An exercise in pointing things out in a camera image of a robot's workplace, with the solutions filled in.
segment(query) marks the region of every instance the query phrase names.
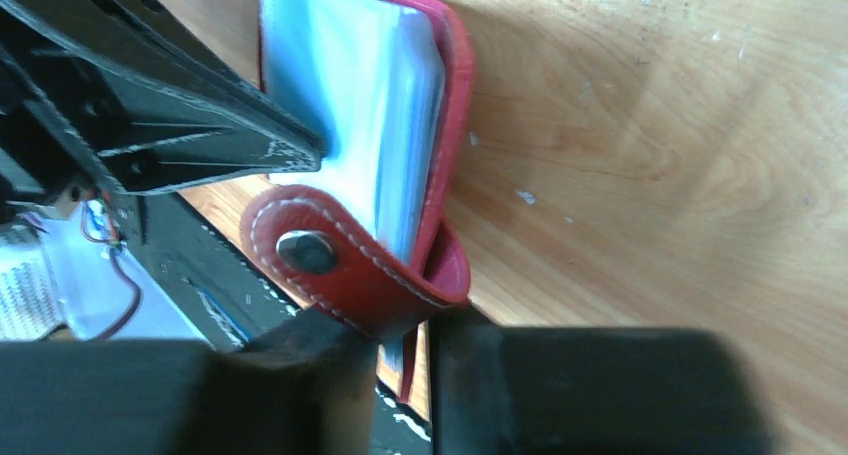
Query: red leather card holder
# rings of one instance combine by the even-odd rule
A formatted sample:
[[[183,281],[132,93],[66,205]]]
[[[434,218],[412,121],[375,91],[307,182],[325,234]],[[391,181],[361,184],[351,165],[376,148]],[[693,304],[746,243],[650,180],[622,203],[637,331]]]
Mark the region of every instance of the red leather card holder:
[[[468,260],[444,221],[443,206],[459,144],[465,139],[474,57],[462,23],[444,3],[388,1],[427,14],[446,69],[444,102],[412,263],[407,266],[396,260],[336,200],[305,186],[279,186],[263,193],[243,213],[240,229],[242,246],[254,263],[329,315],[381,341],[404,336],[399,398],[405,401],[418,325],[440,310],[468,303]],[[332,270],[306,273],[278,255],[280,237],[297,231],[322,234],[336,258]]]

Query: wood grain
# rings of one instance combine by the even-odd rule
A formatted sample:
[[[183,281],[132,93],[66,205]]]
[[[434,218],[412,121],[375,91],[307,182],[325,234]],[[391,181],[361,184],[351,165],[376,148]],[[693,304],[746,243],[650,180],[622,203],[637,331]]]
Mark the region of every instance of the wood grain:
[[[256,0],[162,1],[255,81]],[[848,453],[846,0],[446,1],[478,54],[447,207],[475,302],[717,331],[790,451]],[[234,238],[265,187],[185,195]]]

